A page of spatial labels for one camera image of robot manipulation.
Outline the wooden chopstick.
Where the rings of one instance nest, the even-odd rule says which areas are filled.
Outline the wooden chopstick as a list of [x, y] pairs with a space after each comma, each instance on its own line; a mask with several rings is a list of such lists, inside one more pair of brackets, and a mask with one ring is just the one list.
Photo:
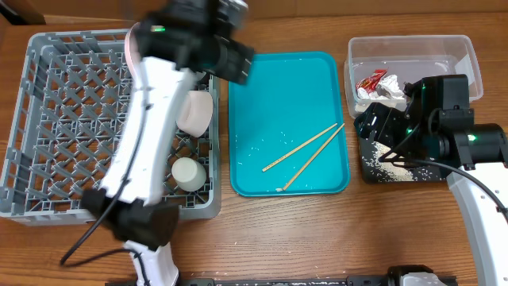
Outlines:
[[278, 191], [286, 191], [289, 186], [293, 184], [300, 177], [300, 175], [309, 167], [309, 165], [318, 157], [318, 155], [329, 145], [329, 143], [335, 138], [336, 135], [344, 128], [345, 123], [342, 123], [338, 129], [318, 148], [318, 150], [310, 157], [310, 159], [295, 173], [295, 175]]
[[301, 143], [300, 145], [298, 145], [297, 147], [295, 147], [294, 149], [292, 149], [291, 151], [289, 151], [288, 153], [284, 154], [283, 156], [281, 156], [280, 158], [278, 158], [277, 160], [271, 162], [269, 165], [267, 165], [266, 167], [262, 168], [262, 172], [266, 172], [267, 170], [269, 170], [270, 168], [273, 168], [274, 166], [276, 166], [277, 164], [279, 164], [280, 162], [282, 162], [283, 160], [286, 160], [288, 157], [292, 156], [294, 153], [296, 153], [297, 151], [299, 151], [300, 149], [306, 147], [308, 144], [310, 144], [311, 142], [315, 141], [316, 139], [318, 139], [320, 136], [324, 135], [325, 133], [327, 133], [328, 131], [330, 131], [332, 128], [336, 127], [338, 125], [338, 123], [334, 123], [332, 124], [331, 126], [329, 126], [328, 128], [322, 130], [321, 132], [315, 134], [314, 136], [312, 136], [311, 138], [309, 138], [308, 140], [304, 141], [303, 143]]

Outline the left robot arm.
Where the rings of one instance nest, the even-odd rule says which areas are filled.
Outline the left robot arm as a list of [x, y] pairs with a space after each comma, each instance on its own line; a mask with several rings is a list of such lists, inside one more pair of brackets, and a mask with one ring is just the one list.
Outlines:
[[123, 242], [139, 285], [179, 281], [170, 246], [179, 207], [163, 198], [176, 121], [199, 73], [246, 82], [254, 51], [232, 35], [247, 11], [243, 1], [171, 1], [125, 38], [133, 62], [128, 115], [110, 167], [82, 205]]

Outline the large white plate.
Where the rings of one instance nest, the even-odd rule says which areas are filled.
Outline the large white plate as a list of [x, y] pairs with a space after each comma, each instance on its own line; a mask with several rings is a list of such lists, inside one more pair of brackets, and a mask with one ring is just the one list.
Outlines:
[[124, 39], [124, 50], [125, 60], [128, 65], [129, 72], [133, 78], [137, 74], [137, 66], [140, 63], [140, 55], [137, 48], [137, 40], [135, 38], [134, 31], [139, 26], [139, 22], [135, 23], [125, 35]]

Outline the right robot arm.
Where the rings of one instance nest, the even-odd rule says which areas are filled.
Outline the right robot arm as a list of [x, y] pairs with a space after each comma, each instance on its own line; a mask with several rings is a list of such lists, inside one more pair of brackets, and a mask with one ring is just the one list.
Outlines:
[[373, 102], [354, 121], [358, 137], [388, 147], [378, 161], [437, 167], [445, 176], [468, 235], [480, 285], [507, 283], [507, 136], [475, 123], [465, 75], [408, 83], [404, 111]]

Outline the white paper cup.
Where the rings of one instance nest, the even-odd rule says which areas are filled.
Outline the white paper cup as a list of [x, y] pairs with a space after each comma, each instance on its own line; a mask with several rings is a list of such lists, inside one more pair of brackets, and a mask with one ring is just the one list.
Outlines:
[[206, 170], [204, 167], [188, 157], [179, 158], [171, 167], [173, 176], [178, 187], [187, 192], [197, 191], [206, 182]]

